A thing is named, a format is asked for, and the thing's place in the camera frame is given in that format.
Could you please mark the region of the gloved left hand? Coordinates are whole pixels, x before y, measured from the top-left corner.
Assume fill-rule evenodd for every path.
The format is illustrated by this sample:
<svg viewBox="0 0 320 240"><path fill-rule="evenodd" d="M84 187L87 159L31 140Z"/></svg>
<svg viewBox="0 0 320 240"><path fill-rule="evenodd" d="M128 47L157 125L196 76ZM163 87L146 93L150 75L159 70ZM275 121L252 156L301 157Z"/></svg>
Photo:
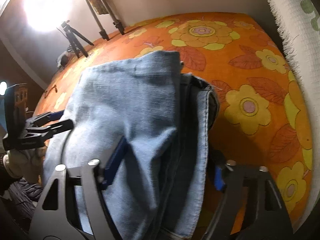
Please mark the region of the gloved left hand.
<svg viewBox="0 0 320 240"><path fill-rule="evenodd" d="M35 184L43 170L43 160L47 146L29 150L12 149L2 158L4 168L15 179L24 178L27 182Z"/></svg>

